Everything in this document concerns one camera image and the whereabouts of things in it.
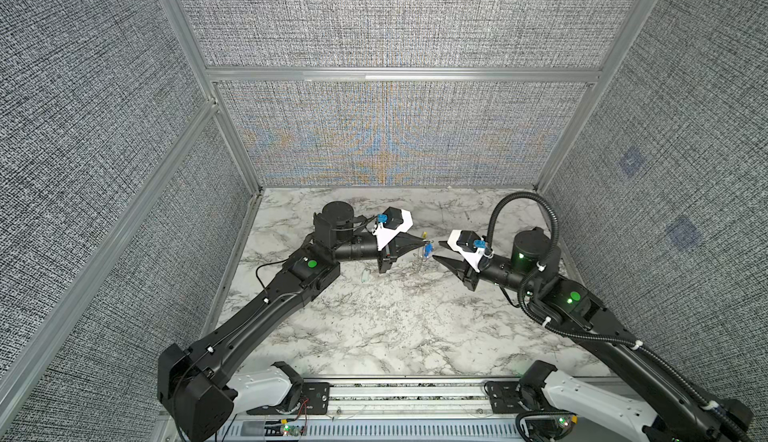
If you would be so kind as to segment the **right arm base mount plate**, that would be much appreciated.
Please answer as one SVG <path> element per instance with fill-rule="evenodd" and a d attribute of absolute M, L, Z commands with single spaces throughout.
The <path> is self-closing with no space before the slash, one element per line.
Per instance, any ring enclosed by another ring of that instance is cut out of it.
<path fill-rule="evenodd" d="M 486 381 L 483 391 L 494 414 L 562 412 L 545 399 L 540 387 L 521 385 L 517 379 Z"/>

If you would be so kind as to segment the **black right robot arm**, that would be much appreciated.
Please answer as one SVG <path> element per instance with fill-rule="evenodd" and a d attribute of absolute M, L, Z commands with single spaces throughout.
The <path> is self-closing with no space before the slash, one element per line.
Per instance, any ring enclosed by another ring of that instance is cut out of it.
<path fill-rule="evenodd" d="M 521 405 L 515 425 L 526 441 L 566 436 L 585 417 L 632 441 L 746 441 L 752 411 L 736 399 L 718 399 L 681 375 L 636 338 L 605 303 L 558 271 L 560 250 L 542 228 L 518 233 L 508 257 L 491 241 L 455 230 L 440 256 L 470 289 L 480 281 L 498 285 L 534 323 L 587 350 L 635 393 L 621 399 L 575 380 L 547 362 L 533 363 L 512 392 Z"/>

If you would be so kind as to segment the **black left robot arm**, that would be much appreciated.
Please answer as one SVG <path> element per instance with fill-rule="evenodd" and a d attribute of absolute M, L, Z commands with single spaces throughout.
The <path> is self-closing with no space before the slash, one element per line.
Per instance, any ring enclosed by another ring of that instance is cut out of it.
<path fill-rule="evenodd" d="M 426 246 L 410 234 L 410 211 L 388 207 L 358 215 L 332 201 L 313 216 L 313 230 L 281 261 L 273 279 L 221 326 L 183 349 L 167 347 L 158 358 L 157 397 L 182 441 L 205 441 L 240 412 L 268 408 L 292 414 L 302 405 L 302 377 L 275 362 L 252 377 L 238 375 L 245 359 L 290 315 L 314 301 L 346 261 L 374 260 L 387 272 L 400 257 Z"/>

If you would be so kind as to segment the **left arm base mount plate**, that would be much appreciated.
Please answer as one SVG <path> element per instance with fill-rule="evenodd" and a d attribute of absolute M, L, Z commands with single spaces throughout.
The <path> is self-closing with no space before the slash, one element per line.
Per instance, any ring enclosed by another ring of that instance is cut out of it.
<path fill-rule="evenodd" d="M 331 385 L 326 382 L 304 382 L 301 388 L 291 388 L 286 398 L 277 406 L 261 406 L 248 409 L 249 415 L 274 415 L 298 418 L 299 409 L 303 414 L 326 415 L 330 400 Z"/>

